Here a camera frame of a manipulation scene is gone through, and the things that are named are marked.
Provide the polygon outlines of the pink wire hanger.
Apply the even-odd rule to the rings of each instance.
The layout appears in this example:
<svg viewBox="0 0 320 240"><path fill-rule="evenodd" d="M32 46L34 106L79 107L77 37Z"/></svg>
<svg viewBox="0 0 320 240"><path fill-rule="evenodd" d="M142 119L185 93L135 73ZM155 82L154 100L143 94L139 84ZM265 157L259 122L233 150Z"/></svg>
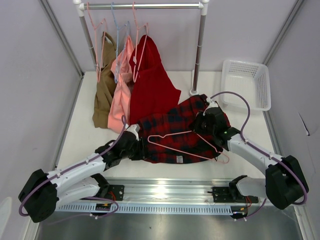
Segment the pink wire hanger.
<svg viewBox="0 0 320 240"><path fill-rule="evenodd" d="M166 146L166 145L159 144L159 143L157 143L157 142L151 141L151 138L161 138L161 139L164 139L164 138L169 137L169 136L184 135L184 134L188 134L188 133L194 133L194 134L196 134L201 140L203 140L206 144L208 144L210 147L212 147L217 154L223 155L223 156L225 156L226 159L227 159L227 161L218 161L218 159L217 159L217 160L215 160L216 162L221 163L221 164L224 164L224 165L225 165L225 164L228 164L228 163L230 162L230 157L229 157L228 155L226 155L225 153L223 153L223 151L218 151L217 148L216 148L213 144L211 144L209 141L207 141L205 138L203 138L200 134L195 133L195 132L192 131L192 130L182 131L182 132L175 132L175 133L168 133L168 134L165 134L165 135L152 134L152 135L149 135L149 136L147 137L147 142L150 143L150 144L153 144L153 145L156 145L156 146L159 146L159 147L168 149L168 150L172 150L172 151L175 151L175 152L178 152L178 153L185 154L185 155L197 157L197 158L204 159L204 160L213 160L213 158L208 158L208 157L200 156L200 155L197 155L197 154L193 154L193 153L190 153L190 152L182 151L182 150L179 150L179 149L176 149L176 148L172 148L172 147L170 147L170 146Z"/></svg>

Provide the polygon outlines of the red plaid skirt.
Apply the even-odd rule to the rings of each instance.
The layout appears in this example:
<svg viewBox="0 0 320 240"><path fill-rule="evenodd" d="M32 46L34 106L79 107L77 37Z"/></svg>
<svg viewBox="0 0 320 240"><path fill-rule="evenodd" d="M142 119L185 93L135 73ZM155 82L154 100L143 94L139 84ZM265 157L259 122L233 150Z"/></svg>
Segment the red plaid skirt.
<svg viewBox="0 0 320 240"><path fill-rule="evenodd" d="M205 94L194 95L167 113L141 118L138 135L144 161L152 164L193 164L216 160L223 148L207 133L195 133L195 120L209 103Z"/></svg>

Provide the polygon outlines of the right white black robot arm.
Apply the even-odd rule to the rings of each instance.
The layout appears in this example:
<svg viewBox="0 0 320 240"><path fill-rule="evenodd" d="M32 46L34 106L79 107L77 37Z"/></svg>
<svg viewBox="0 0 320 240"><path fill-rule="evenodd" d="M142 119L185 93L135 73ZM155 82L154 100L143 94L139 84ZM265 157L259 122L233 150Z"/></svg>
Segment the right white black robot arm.
<svg viewBox="0 0 320 240"><path fill-rule="evenodd" d="M197 113L194 132L210 135L219 148L240 156L258 169L263 178L239 176L230 182L228 196L239 202L246 196L268 199L278 209L302 205L307 201L309 187L299 161L292 155L283 157L246 140L240 130L230 125L218 106Z"/></svg>

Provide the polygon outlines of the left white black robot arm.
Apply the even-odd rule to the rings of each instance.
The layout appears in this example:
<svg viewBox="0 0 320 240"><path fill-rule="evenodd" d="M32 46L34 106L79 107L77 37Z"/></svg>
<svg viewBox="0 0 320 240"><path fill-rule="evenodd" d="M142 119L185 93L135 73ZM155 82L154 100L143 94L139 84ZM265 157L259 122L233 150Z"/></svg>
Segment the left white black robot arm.
<svg viewBox="0 0 320 240"><path fill-rule="evenodd" d="M18 213L34 223L47 219L65 204L80 199L108 196L108 182L101 175L121 160L140 161L147 155L145 141L130 131L98 147L94 153L69 167L44 172L35 170L18 195Z"/></svg>

